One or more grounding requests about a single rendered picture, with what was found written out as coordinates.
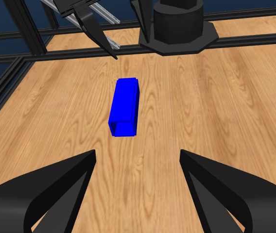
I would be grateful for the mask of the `grey aluminium strut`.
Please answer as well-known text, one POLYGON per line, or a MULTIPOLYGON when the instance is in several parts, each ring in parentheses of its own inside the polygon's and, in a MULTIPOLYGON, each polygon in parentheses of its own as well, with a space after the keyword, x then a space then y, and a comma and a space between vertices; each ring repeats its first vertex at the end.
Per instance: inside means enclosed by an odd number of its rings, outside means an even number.
POLYGON ((104 7, 102 7, 100 4, 98 4, 97 2, 91 4, 90 8, 92 10, 94 10, 97 14, 99 14, 101 17, 103 17, 110 24, 120 24, 120 22, 121 22, 114 15, 112 15, 109 11, 107 11, 104 7))
MULTIPOLYGON (((74 24, 76 27, 78 27, 79 29, 81 29, 76 17, 74 14, 71 14, 67 17, 65 17, 65 19, 67 19, 69 22, 71 22, 72 24, 74 24)), ((108 42, 110 43, 110 46, 115 49, 118 50, 120 48, 120 45, 118 43, 116 43, 115 41, 113 41, 110 37, 106 36, 108 42)))

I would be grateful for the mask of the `blue hollow socket block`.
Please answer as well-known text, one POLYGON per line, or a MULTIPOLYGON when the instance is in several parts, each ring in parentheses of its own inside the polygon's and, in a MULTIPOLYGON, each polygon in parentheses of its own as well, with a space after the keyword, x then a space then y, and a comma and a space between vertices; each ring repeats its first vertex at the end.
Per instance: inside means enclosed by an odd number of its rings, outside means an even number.
POLYGON ((137 134, 139 84, 137 78, 120 78, 116 82, 108 125, 114 137, 137 134))

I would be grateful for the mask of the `black upright frame post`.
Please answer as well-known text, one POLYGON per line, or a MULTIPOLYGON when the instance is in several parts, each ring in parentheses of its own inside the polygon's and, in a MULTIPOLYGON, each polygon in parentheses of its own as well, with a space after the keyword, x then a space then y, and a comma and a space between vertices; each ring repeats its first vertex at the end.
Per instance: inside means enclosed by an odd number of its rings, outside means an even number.
POLYGON ((58 29, 59 28, 59 24, 58 24, 58 21, 56 19, 56 16, 55 16, 55 13, 54 13, 54 10, 53 8, 51 8, 50 4, 48 3, 47 0, 41 0, 41 4, 42 4, 42 7, 44 9, 44 12, 46 14, 46 17, 50 23, 50 26, 53 28, 53 29, 58 29))
POLYGON ((24 0, 3 0, 32 55, 46 54, 47 49, 24 0))

